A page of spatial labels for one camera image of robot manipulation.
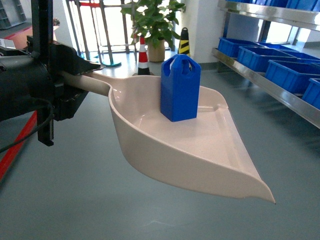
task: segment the plant pot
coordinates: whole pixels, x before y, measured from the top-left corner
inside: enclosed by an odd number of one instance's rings
[[[148,59],[150,62],[163,62],[165,60],[165,40],[160,41],[158,47],[148,44]]]

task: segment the orange and white traffic cone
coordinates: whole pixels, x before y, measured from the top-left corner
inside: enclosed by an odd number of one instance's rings
[[[140,36],[138,75],[151,75],[148,66],[145,38],[143,36]]]

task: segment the hole in blue block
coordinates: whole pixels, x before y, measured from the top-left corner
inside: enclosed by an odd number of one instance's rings
[[[182,64],[182,74],[187,75],[190,73],[191,67],[190,67],[190,62],[186,59],[183,59],[181,61]]]

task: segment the blue storage crate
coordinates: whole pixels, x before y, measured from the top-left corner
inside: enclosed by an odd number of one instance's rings
[[[311,64],[289,61],[269,61],[265,78],[292,94],[304,94],[310,78],[320,78],[320,68]]]
[[[286,46],[282,46],[280,44],[275,44],[275,43],[266,43],[266,42],[258,42],[258,44],[262,45],[262,46],[265,46],[265,47],[268,47],[268,48],[271,48],[271,49],[278,49],[278,50],[286,50],[286,51],[289,51],[289,52],[297,52],[297,50],[294,50],[294,49],[291,49],[290,47],[286,47]]]
[[[250,3],[250,0],[226,0],[226,1],[229,1],[229,2],[237,2],[237,3]]]
[[[253,41],[238,40],[233,38],[220,37],[218,50],[231,58],[237,58],[240,46],[260,46]]]
[[[285,8],[287,6],[288,0],[251,0],[250,3]]]
[[[284,52],[296,57],[298,63],[303,63],[303,64],[320,63],[320,58],[317,58],[315,56],[311,56],[311,55],[303,53],[303,52],[293,52],[293,51],[286,51],[286,50],[284,50]]]
[[[289,0],[286,7],[288,9],[300,9],[319,12],[320,0]]]
[[[309,81],[309,86],[306,89],[302,100],[305,100],[307,103],[320,109],[320,79],[310,78]]]
[[[266,72],[269,60],[297,61],[295,56],[283,51],[264,47],[240,46],[237,61],[256,72]]]
[[[160,111],[170,121],[197,117],[201,66],[186,54],[161,65]]]

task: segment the blue plastic block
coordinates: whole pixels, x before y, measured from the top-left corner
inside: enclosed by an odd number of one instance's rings
[[[278,50],[284,50],[284,51],[290,51],[290,52],[297,52],[297,50],[291,49],[286,46],[282,46],[280,44],[275,44],[275,43],[266,43],[266,42],[258,42],[258,44],[263,45],[265,47],[271,48],[271,49],[278,49]]]
[[[320,68],[300,62],[270,60],[265,78],[292,94],[304,94],[309,79],[320,78]]]
[[[218,50],[231,58],[237,58],[240,46],[257,46],[261,47],[256,42],[247,40],[238,40],[233,38],[220,37]]]
[[[286,7],[288,9],[300,9],[319,12],[320,0],[289,0]]]
[[[295,56],[264,47],[240,46],[237,61],[256,72],[266,72],[269,60],[296,62]]]
[[[320,109],[320,79],[310,78],[309,81],[309,86],[306,89],[302,100],[305,100],[307,103]]]
[[[285,8],[288,0],[251,0],[252,4]]]
[[[185,54],[161,65],[160,111],[170,121],[197,117],[201,66]]]

